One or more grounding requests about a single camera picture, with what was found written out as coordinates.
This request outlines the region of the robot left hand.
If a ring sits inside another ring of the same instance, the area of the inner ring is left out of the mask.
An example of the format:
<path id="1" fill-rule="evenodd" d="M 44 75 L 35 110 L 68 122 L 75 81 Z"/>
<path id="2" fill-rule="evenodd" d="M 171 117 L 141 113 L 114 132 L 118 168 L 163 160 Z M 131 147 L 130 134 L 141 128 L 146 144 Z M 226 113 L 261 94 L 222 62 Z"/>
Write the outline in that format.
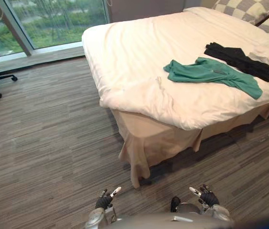
<path id="1" fill-rule="evenodd" d="M 95 209 L 102 208 L 104 210 L 108 209 L 112 206 L 111 202 L 115 198 L 115 196 L 121 191 L 122 187 L 117 187 L 113 192 L 108 192 L 108 189 L 104 189 L 101 192 L 101 195 L 96 201 Z"/>

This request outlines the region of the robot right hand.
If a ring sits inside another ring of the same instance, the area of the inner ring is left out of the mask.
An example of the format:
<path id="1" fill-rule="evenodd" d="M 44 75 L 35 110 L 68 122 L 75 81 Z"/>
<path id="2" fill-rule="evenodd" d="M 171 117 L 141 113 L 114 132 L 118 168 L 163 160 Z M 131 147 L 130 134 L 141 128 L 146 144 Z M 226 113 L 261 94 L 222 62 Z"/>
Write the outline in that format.
<path id="1" fill-rule="evenodd" d="M 199 201 L 207 208 L 213 205 L 219 205 L 217 196 L 210 190 L 209 186 L 203 184 L 199 190 L 194 187 L 189 187 L 189 191 L 199 198 Z"/>

